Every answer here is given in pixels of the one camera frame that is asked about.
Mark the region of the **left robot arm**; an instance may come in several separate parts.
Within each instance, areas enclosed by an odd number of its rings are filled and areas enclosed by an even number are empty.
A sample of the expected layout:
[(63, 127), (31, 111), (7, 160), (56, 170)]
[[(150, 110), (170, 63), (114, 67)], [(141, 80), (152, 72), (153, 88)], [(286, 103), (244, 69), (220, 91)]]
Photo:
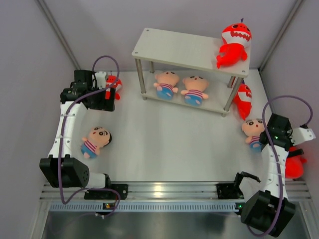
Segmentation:
[(118, 75), (92, 70), (75, 70), (74, 81), (60, 94), (60, 119), (53, 146), (39, 163), (40, 170), (53, 188), (95, 188), (107, 199), (112, 195), (111, 179), (106, 173), (91, 172), (76, 156), (96, 158), (112, 136), (100, 126), (93, 127), (87, 137), (80, 137), (81, 126), (89, 110), (112, 112), (115, 109)]

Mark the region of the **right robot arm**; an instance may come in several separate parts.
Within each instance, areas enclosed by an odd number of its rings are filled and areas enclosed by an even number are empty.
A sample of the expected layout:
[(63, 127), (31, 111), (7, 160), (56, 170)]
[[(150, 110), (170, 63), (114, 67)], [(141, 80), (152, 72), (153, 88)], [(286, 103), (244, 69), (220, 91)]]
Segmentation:
[(258, 182), (258, 187), (239, 210), (241, 222), (250, 231), (260, 231), (255, 236), (277, 238), (296, 212), (285, 185), (290, 148), (312, 140), (314, 135), (306, 124), (292, 128), (289, 119), (278, 114), (272, 114), (264, 126), (259, 139), (264, 173), (262, 176), (245, 173)]

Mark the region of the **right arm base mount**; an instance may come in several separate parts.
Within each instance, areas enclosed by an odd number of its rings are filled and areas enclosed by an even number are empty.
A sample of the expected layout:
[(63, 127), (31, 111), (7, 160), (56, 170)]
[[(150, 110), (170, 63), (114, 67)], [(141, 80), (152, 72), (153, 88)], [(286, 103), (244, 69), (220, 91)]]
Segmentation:
[(220, 200), (244, 199), (243, 193), (239, 186), (234, 183), (219, 183), (216, 185), (217, 196)]

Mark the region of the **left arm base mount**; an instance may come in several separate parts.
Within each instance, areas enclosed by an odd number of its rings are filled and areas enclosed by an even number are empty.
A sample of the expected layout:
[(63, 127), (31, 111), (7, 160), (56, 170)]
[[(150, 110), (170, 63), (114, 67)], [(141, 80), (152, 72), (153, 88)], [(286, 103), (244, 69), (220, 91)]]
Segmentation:
[[(121, 200), (125, 200), (128, 195), (128, 184), (112, 184), (111, 189), (118, 192)], [(115, 200), (118, 199), (118, 196), (109, 191), (99, 190), (88, 190), (84, 195), (85, 200)]]

